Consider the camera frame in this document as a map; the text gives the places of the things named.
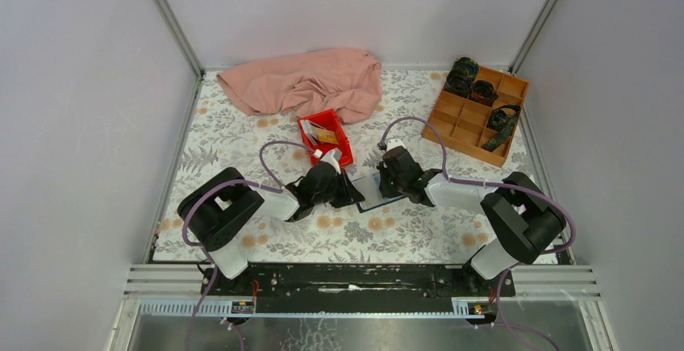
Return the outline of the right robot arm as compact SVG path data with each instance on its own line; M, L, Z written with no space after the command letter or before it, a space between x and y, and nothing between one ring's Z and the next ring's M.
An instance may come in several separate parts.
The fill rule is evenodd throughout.
M526 174L502 182L450 177L445 169L422 169L399 140L382 142L377 165L384 198L408 198L426 207L455 207L482 214L495 238L466 263L462 283L482 296L494 278L518 263L531 264L570 224L561 206L540 192Z

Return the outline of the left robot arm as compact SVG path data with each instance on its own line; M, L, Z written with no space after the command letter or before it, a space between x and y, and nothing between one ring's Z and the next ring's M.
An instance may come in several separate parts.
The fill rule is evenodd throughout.
M221 272L219 285L230 295L241 295L249 288L251 276L236 236L250 219L297 222L311 215L318 205L341 208L364 199L343 169L325 161L281 191L250 182L229 167L187 195L177 213L186 231L194 235Z

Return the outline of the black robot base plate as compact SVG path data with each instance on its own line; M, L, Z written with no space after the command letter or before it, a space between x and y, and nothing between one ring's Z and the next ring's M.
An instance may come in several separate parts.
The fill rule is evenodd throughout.
M212 273L202 270L202 291L244 296L258 314L437 314L516 294L511 275L483 280L460 265L261 262L234 278Z

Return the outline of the gold VIP card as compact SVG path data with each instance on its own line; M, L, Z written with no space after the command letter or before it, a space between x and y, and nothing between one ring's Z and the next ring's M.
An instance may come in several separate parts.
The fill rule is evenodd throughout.
M339 140L335 132L317 127L318 137L321 144L338 144Z

